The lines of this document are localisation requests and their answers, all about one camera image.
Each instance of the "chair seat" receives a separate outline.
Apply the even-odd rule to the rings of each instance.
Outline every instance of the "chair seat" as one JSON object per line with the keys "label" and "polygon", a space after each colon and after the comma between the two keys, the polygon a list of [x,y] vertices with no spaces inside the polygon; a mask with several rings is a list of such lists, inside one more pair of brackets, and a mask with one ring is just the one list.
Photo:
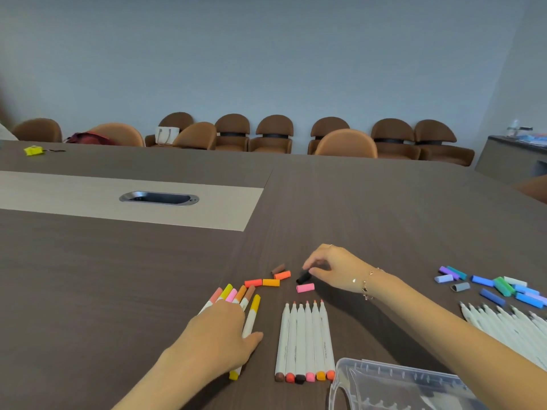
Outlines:
{"label": "chair seat", "polygon": [[217,151],[243,151],[240,145],[217,145]]}
{"label": "chair seat", "polygon": [[257,148],[253,152],[273,152],[278,154],[284,154],[285,148],[276,147],[276,146],[261,146],[260,148]]}
{"label": "chair seat", "polygon": [[391,152],[379,152],[378,158],[388,158],[388,159],[410,159],[406,155],[393,154]]}
{"label": "chair seat", "polygon": [[450,162],[452,164],[458,164],[463,165],[464,167],[467,167],[468,163],[464,159],[461,158],[455,158],[455,157],[448,157],[446,155],[432,155],[430,158],[430,161],[440,161],[440,162]]}

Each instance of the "red bag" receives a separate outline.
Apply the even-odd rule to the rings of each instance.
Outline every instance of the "red bag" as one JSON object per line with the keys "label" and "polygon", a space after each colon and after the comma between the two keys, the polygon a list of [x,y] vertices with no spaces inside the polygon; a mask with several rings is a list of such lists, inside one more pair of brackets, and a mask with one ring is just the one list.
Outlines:
{"label": "red bag", "polygon": [[112,139],[95,132],[76,132],[65,141],[70,144],[117,145]]}

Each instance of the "chair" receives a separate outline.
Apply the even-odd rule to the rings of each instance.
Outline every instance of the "chair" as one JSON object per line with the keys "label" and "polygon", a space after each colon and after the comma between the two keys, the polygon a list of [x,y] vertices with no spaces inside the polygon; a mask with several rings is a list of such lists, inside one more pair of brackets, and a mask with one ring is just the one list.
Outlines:
{"label": "chair", "polygon": [[420,121],[414,127],[416,145],[421,149],[420,159],[443,161],[468,167],[475,157],[475,151],[442,142],[456,142],[454,132],[442,122],[434,119]]}
{"label": "chair", "polygon": [[294,133],[292,121],[284,115],[270,115],[265,117],[256,128],[256,135],[249,141],[250,152],[291,153]]}
{"label": "chair", "polygon": [[315,155],[378,158],[376,144],[359,130],[333,130],[319,142]]}
{"label": "chair", "polygon": [[140,132],[131,125],[119,122],[110,122],[97,125],[89,130],[112,139],[117,145],[144,146]]}
{"label": "chair", "polygon": [[342,118],[336,116],[327,116],[321,118],[311,127],[310,137],[315,137],[308,144],[308,155],[313,155],[317,149],[319,141],[333,130],[350,129],[350,126]]}
{"label": "chair", "polygon": [[173,147],[195,150],[214,150],[217,129],[210,122],[198,122],[183,130],[173,141]]}
{"label": "chair", "polygon": [[228,114],[221,117],[215,127],[217,137],[217,151],[247,151],[249,148],[250,125],[249,120],[240,114]]}
{"label": "chair", "polygon": [[36,118],[22,122],[11,130],[19,141],[62,142],[61,127],[53,119]]}
{"label": "chair", "polygon": [[414,130],[405,121],[396,118],[385,118],[374,124],[370,133],[378,148],[378,158],[418,159],[420,148],[404,144],[414,142]]}
{"label": "chair", "polygon": [[527,196],[547,204],[547,175],[523,181],[513,187]]}
{"label": "chair", "polygon": [[[180,132],[182,132],[193,123],[194,123],[194,118],[192,118],[192,116],[187,114],[186,112],[174,112],[172,114],[169,114],[165,118],[163,118],[161,122],[158,124],[158,126],[174,127],[174,128],[178,128]],[[146,146],[170,146],[170,145],[156,144],[155,135],[147,135],[144,138],[144,142],[146,143]]]}

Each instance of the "plastic case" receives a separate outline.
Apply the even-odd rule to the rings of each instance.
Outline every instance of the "plastic case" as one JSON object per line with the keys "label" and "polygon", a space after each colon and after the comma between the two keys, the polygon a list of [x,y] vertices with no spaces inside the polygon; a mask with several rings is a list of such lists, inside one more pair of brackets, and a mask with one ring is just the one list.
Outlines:
{"label": "plastic case", "polygon": [[329,410],[334,410],[338,388],[345,391],[351,410],[488,410],[453,374],[376,361],[338,360]]}

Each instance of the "wall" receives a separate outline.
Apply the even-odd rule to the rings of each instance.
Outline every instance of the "wall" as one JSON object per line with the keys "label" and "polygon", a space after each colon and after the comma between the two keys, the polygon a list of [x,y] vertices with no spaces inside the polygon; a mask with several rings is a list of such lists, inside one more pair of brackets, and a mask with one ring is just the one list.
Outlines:
{"label": "wall", "polygon": [[503,66],[475,140],[482,150],[489,135],[501,135],[514,119],[547,132],[547,0],[532,0]]}
{"label": "wall", "polygon": [[0,103],[65,135],[172,111],[447,123],[471,146],[529,0],[1,0]]}

